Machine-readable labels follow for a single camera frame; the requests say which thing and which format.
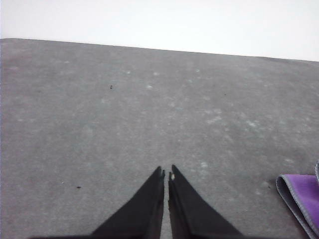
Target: black object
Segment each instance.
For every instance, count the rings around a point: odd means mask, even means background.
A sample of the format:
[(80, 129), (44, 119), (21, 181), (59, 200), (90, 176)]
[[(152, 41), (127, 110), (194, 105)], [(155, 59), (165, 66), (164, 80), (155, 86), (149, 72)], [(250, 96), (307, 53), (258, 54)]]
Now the black object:
[[(159, 239), (164, 176), (158, 167), (137, 193), (89, 236), (34, 239)], [(211, 208), (175, 165), (168, 186), (173, 239), (258, 239), (243, 236)]]

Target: white wall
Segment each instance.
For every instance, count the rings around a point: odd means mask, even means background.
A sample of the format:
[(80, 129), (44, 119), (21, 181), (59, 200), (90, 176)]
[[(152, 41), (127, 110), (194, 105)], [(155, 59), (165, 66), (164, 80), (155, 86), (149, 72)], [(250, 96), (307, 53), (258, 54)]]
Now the white wall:
[(319, 61), (319, 1), (2, 0), (1, 38)]

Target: gray carpet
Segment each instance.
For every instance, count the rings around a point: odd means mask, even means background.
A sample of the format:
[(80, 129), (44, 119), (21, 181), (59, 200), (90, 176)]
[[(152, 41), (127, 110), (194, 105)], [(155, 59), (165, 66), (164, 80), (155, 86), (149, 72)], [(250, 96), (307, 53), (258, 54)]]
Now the gray carpet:
[(172, 163), (243, 234), (306, 238), (275, 178), (315, 172), (318, 76), (311, 61), (1, 40), (1, 238), (89, 234)]

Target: purple cloth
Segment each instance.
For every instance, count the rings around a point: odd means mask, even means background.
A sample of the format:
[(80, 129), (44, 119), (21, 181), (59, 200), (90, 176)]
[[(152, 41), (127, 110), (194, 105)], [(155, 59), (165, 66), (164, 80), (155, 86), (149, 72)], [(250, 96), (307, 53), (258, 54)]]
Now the purple cloth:
[(319, 239), (319, 165), (316, 176), (280, 175), (276, 185), (280, 196), (311, 239)]

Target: white background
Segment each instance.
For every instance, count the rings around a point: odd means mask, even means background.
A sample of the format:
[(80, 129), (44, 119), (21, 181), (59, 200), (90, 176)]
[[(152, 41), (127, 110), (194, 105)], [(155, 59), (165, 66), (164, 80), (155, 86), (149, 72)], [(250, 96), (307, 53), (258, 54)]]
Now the white background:
[(319, 0), (2, 0), (1, 38), (319, 61)]

